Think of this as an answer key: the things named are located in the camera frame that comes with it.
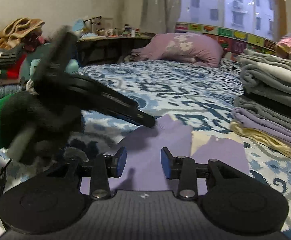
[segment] bedsheet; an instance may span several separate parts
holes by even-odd
[[[79,71],[134,99],[144,112],[156,117],[170,114],[194,130],[219,138],[230,133],[234,97],[243,93],[240,67],[226,59],[222,59],[218,69],[172,61],[143,61],[87,66]],[[107,152],[136,128],[97,112],[83,111],[83,115],[84,133],[72,135],[59,157],[76,147],[93,158]],[[250,139],[242,140],[250,176],[282,192],[289,202],[289,216],[282,231],[291,239],[291,159]],[[4,153],[4,149],[0,150],[0,196],[42,171],[38,165],[25,167],[14,162],[3,171],[8,162]],[[0,235],[3,232],[0,221]]]

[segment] building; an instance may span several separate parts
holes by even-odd
[[[272,40],[274,0],[181,0],[179,21],[222,26]]]

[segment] pink pillow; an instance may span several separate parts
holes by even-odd
[[[216,40],[203,34],[165,33],[157,34],[147,46],[133,52],[139,52],[137,61],[167,59],[218,67],[223,49]]]

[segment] person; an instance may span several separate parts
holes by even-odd
[[[0,149],[9,148],[28,123],[36,126],[23,154],[28,159],[36,156],[50,158],[67,143],[72,131],[83,128],[79,108],[21,91],[0,99]]]

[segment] curtain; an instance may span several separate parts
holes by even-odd
[[[180,0],[143,0],[140,30],[173,33],[180,16]]]

